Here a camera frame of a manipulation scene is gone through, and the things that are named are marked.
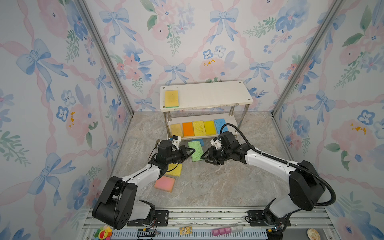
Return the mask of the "pale yellow orange-backed sponge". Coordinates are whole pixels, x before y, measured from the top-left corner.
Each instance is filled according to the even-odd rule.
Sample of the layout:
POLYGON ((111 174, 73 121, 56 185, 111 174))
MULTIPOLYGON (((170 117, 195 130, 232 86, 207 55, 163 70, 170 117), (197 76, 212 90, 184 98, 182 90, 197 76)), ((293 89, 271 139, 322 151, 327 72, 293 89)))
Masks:
POLYGON ((171 133, 173 136, 183 137, 183 130, 181 124, 170 125, 171 133))

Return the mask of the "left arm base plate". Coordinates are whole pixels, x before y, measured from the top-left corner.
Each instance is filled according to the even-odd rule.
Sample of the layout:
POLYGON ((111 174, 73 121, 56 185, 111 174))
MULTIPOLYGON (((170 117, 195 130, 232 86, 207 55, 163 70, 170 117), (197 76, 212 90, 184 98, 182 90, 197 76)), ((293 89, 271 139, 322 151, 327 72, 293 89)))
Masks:
POLYGON ((127 223, 128 227, 166 227, 169 222, 168 210, 155 210, 144 220, 134 220, 127 223))

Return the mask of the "orange sponge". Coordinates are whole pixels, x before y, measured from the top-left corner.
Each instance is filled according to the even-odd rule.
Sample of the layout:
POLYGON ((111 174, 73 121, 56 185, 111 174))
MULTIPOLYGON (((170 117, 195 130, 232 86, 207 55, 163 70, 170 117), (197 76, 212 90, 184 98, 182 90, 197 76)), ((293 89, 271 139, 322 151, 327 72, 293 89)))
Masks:
POLYGON ((184 137, 193 137, 195 135, 194 125, 192 122, 183 123, 183 135, 184 137))

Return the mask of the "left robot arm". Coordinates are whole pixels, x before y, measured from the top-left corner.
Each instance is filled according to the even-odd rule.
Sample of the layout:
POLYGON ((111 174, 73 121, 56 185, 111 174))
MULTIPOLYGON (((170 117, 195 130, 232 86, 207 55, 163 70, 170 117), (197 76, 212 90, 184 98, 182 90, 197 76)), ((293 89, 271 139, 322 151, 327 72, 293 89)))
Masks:
POLYGON ((155 205, 137 200, 137 192, 159 180, 169 170, 170 164, 181 164, 196 150, 176 143, 176 139, 162 140, 154 148, 147 164, 126 177, 112 176, 93 207, 92 217, 114 230, 121 230, 129 222, 142 222, 148 226, 156 220, 155 205))

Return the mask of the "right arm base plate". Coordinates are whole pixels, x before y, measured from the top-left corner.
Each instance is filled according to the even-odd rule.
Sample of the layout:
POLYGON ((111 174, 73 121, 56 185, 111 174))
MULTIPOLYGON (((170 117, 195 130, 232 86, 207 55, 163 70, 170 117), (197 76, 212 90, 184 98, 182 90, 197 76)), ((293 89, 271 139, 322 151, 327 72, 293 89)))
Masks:
POLYGON ((265 214, 264 211, 261 210, 251 210, 247 211, 247 215, 245 216, 245 220, 247 223, 251 225, 251 227, 280 227, 283 228, 285 226, 290 227, 291 222, 287 218, 288 216, 284 216, 283 218, 277 218, 272 214, 265 214))

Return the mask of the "yellow green-backed sponge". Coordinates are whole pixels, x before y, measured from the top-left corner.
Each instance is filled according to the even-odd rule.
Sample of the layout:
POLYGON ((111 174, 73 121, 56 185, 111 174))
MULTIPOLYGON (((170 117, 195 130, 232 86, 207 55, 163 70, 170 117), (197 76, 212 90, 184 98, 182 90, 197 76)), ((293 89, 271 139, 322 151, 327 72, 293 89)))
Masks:
POLYGON ((179 107, 179 92, 177 90, 165 91, 165 107, 166 108, 179 107))

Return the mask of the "green sponge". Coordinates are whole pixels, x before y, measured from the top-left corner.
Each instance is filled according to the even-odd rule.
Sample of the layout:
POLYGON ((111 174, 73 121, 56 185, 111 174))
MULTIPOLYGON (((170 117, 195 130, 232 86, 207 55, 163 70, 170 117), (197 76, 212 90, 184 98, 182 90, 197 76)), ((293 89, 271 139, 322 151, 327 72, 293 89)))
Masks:
POLYGON ((189 148, 195 150, 195 152, 191 156, 192 161, 193 162, 201 161, 202 160, 201 157, 204 153, 201 143, 199 141, 191 141, 191 142, 188 142, 188 146, 189 148))

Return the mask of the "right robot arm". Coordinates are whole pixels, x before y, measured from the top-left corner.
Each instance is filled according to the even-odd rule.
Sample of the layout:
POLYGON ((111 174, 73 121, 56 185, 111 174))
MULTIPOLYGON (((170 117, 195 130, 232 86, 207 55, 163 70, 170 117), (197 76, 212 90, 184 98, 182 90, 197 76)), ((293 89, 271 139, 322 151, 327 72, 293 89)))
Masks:
POLYGON ((313 210, 326 190, 309 162, 289 162, 256 149, 248 141, 240 144, 229 131, 215 137, 211 145, 201 157, 206 163, 218 166, 234 160, 263 169, 289 184, 289 193, 285 197, 273 199, 261 214, 249 217, 249 222, 275 226, 289 214, 313 210))

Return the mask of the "bright yellow sponge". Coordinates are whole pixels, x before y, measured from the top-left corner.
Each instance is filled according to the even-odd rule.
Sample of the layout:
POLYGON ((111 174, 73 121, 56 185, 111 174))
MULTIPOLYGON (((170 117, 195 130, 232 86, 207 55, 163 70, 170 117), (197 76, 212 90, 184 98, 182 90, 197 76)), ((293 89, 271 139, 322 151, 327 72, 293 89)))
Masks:
POLYGON ((204 121, 204 127, 207 136, 214 136, 217 134, 214 121, 204 121))

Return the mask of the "yellow cellulose sponge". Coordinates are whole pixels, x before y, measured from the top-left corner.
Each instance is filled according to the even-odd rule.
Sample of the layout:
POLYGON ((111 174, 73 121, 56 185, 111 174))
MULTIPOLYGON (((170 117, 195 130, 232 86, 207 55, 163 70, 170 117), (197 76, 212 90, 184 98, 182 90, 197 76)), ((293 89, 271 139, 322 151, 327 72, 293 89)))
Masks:
POLYGON ((194 134, 195 136, 205 136, 205 124, 204 121, 194 121, 193 122, 194 134))

